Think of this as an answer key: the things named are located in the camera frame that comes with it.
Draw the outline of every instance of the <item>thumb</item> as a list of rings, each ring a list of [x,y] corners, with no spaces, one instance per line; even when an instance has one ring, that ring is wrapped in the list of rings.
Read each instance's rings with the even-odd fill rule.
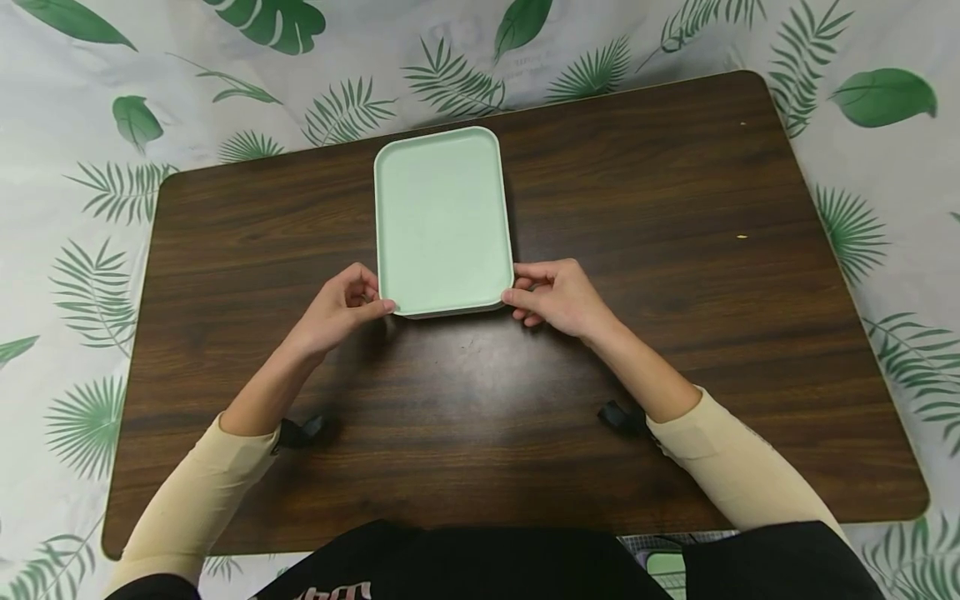
[[[366,323],[367,321],[374,321],[380,317],[386,317],[395,310],[396,302],[393,300],[374,300],[363,306],[351,308],[350,312],[355,315],[358,322]]]
[[[525,310],[532,310],[535,313],[539,313],[539,308],[542,303],[543,298],[534,294],[533,292],[528,292],[526,290],[516,290],[511,288],[505,290],[503,295],[500,297],[503,300],[504,304],[510,304],[515,308],[523,308]]]

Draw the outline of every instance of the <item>forearm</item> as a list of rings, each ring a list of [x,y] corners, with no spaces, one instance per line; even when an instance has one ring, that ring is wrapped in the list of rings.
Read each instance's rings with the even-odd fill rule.
[[[108,591],[154,573],[194,584],[244,494],[270,464],[279,424],[320,358],[281,345],[160,486]]]
[[[647,414],[663,453],[741,531],[820,520],[846,540],[817,493],[780,454],[623,324],[587,340]]]
[[[700,391],[620,321],[598,327],[584,341],[653,421],[682,417],[700,401]]]

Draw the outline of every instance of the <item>left hand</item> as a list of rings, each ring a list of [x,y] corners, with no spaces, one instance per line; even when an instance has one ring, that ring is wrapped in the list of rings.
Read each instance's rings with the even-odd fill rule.
[[[287,336],[287,342],[309,356],[322,358],[360,325],[395,309],[393,300],[380,298],[376,275],[355,262],[324,284]]]

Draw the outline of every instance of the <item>wrist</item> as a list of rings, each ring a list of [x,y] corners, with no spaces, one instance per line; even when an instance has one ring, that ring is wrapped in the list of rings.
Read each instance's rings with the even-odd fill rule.
[[[593,325],[584,335],[580,336],[580,339],[588,348],[599,351],[615,344],[618,339],[624,336],[634,336],[634,332],[620,322],[613,312],[609,312],[603,318],[594,320]]]
[[[274,358],[294,367],[316,368],[326,358],[326,352],[316,351],[301,338],[288,335],[274,351]]]

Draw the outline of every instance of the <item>beige arm sleeve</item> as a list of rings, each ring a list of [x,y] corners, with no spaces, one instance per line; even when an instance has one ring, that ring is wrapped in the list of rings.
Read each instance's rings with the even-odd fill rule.
[[[647,419],[663,453],[683,467],[740,531],[823,521],[850,542],[820,496],[786,459],[700,388],[696,408],[666,423]]]
[[[224,433],[220,417],[170,474],[147,505],[107,585],[107,595],[155,573],[197,584],[204,559],[247,490],[274,461],[272,434]]]

